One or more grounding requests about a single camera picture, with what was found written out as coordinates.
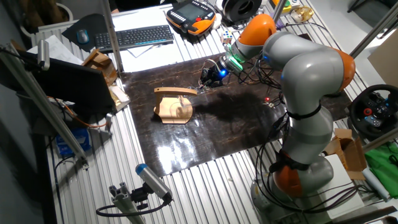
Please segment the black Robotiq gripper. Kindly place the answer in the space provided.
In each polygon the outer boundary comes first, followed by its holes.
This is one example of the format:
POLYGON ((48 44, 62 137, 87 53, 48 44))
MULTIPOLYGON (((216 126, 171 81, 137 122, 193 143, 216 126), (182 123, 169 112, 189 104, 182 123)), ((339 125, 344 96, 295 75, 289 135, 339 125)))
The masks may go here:
POLYGON ((203 67, 201 70, 200 81, 198 82, 197 92, 212 92, 214 88, 223 86, 223 79, 229 71, 221 64, 212 67, 203 67))

